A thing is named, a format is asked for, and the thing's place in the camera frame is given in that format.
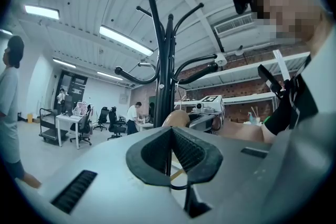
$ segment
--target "black office chair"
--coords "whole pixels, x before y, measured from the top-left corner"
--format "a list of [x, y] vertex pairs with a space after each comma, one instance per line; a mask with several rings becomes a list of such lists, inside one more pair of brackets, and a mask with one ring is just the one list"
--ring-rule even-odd
[[84, 134], [88, 134], [90, 133], [90, 123], [89, 123], [89, 114], [90, 114], [91, 110], [89, 110], [82, 118], [81, 120], [78, 122], [78, 142], [80, 141], [85, 141], [87, 143], [89, 143], [89, 145], [91, 146], [91, 142], [90, 142], [90, 138], [88, 137], [83, 137]]
[[99, 119], [98, 119], [98, 125], [93, 128], [94, 130], [96, 128], [100, 128], [101, 132], [102, 132], [103, 129], [107, 130], [107, 128], [104, 126], [104, 123], [107, 123], [107, 115], [108, 114], [109, 114], [109, 110], [106, 106], [104, 106], [100, 111], [100, 115], [99, 115]]
[[114, 134], [112, 134], [111, 137], [107, 138], [107, 140], [121, 137], [122, 135], [120, 133], [124, 133], [126, 131], [125, 127], [121, 127], [125, 123], [125, 121], [117, 121], [117, 115], [115, 114], [116, 110], [117, 108], [113, 107], [109, 112], [109, 132]]

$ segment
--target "table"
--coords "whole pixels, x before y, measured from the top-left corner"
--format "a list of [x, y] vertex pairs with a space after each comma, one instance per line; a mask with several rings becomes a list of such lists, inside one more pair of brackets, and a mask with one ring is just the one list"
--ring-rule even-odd
[[79, 116], [67, 116], [67, 115], [58, 115], [56, 116], [56, 124], [57, 124], [57, 135], [58, 135], [58, 145], [62, 146], [62, 140], [61, 140], [61, 121], [66, 121], [70, 123], [76, 124], [76, 148], [79, 149], [79, 142], [78, 142], [78, 122], [80, 121], [81, 117]]
[[139, 132], [142, 132], [143, 131], [143, 129], [151, 129], [151, 128], [153, 128], [153, 124], [152, 123], [145, 123], [145, 124], [143, 124], [143, 123], [141, 123], [141, 122], [136, 122], [135, 123], [135, 125], [136, 125], [136, 129], [139, 131]]

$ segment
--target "vent slot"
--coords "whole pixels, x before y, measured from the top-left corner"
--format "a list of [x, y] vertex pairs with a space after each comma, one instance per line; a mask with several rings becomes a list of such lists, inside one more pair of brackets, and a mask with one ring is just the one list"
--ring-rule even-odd
[[215, 30], [218, 35], [222, 35], [224, 33], [227, 33], [228, 31], [231, 31], [233, 29], [238, 29], [238, 28], [250, 25], [252, 23], [253, 23], [253, 19], [251, 17], [251, 14], [247, 14], [247, 15], [240, 16], [238, 18], [226, 21], [219, 25], [216, 25]]
[[83, 170], [52, 202], [54, 206], [69, 214], [89, 188], [97, 173]]

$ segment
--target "person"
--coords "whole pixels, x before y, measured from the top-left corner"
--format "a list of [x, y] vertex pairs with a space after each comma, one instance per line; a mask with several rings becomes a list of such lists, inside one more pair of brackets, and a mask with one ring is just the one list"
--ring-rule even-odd
[[[326, 75], [323, 74], [326, 74], [327, 65], [331, 69], [333, 66], [334, 59], [330, 57], [335, 55], [336, 27], [332, 15], [318, 0], [249, 0], [249, 3], [253, 15], [258, 19], [269, 20], [276, 25], [277, 31], [305, 42], [310, 56], [288, 82], [290, 87], [285, 91], [279, 107], [262, 126], [225, 120], [217, 134], [273, 143], [281, 131], [294, 128], [319, 111], [333, 111], [335, 94], [331, 84], [334, 82], [329, 79], [326, 87], [323, 81]], [[174, 118], [177, 117], [181, 115], [171, 115], [166, 124], [174, 126]]]
[[38, 188], [41, 183], [24, 171], [20, 160], [17, 134], [18, 68], [24, 43], [19, 36], [10, 38], [3, 55], [5, 70], [0, 75], [0, 154], [9, 174]]
[[141, 107], [141, 102], [137, 102], [135, 105], [132, 105], [127, 111], [127, 135], [137, 133], [137, 127], [135, 123], [138, 120], [136, 110]]
[[57, 95], [57, 115], [60, 115], [63, 111], [65, 102], [65, 91], [61, 89], [59, 94]]

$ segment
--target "floor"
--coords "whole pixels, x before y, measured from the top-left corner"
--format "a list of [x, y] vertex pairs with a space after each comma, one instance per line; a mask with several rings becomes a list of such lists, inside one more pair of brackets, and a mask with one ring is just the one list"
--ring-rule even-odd
[[21, 161], [25, 170], [34, 175], [42, 183], [52, 176], [60, 167], [72, 162], [92, 147], [105, 142], [111, 136], [109, 131], [95, 129], [90, 136], [90, 146], [86, 142], [80, 142], [79, 149], [76, 149], [76, 141], [70, 142], [69, 139], [62, 142], [62, 147], [58, 142], [46, 142], [38, 134], [40, 133], [39, 123], [18, 122], [18, 135], [20, 142]]

